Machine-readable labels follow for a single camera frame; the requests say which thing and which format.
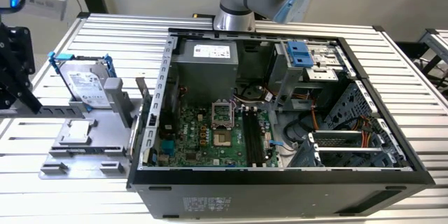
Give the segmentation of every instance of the label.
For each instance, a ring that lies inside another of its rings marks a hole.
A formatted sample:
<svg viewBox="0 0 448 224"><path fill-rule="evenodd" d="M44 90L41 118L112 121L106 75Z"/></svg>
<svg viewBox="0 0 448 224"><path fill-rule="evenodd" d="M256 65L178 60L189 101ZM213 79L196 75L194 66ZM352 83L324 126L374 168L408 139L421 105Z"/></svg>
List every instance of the label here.
<svg viewBox="0 0 448 224"><path fill-rule="evenodd" d="M93 108L109 108L109 101L97 75L78 71L69 71L66 74L81 101Z"/></svg>
<svg viewBox="0 0 448 224"><path fill-rule="evenodd" d="M270 100L272 100L272 93L270 92L268 92L266 93L266 95L265 95L265 97L264 97L264 99L268 101L268 102L270 102Z"/></svg>
<svg viewBox="0 0 448 224"><path fill-rule="evenodd" d="M196 45L193 57L202 58L230 58L229 46Z"/></svg>
<svg viewBox="0 0 448 224"><path fill-rule="evenodd" d="M186 212L228 211L232 197L184 197Z"/></svg>

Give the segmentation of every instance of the slotted aluminum surface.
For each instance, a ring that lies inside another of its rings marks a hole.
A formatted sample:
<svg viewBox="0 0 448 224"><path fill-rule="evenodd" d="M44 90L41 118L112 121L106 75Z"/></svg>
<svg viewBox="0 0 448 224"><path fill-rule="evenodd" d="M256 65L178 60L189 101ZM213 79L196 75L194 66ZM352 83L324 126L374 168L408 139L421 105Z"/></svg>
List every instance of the slotted aluminum surface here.
<svg viewBox="0 0 448 224"><path fill-rule="evenodd" d="M210 29L212 21L92 14L89 18L76 20L54 51L84 56L109 53L124 89L134 96L137 88L132 78L145 77L148 87L154 87L169 27ZM446 105L409 67L386 35L368 26L278 25L269 22L258 22L257 31L346 39L437 185L366 218L220 219L218 222L448 223ZM66 104L66 89L48 64L38 72L33 85L42 104ZM138 195L126 192L124 179L38 179L40 165L62 121L14 119L4 120L0 126L0 153L4 154L0 155L0 202L5 203L0 207L0 216L6 217L0 222L153 221Z"/></svg>

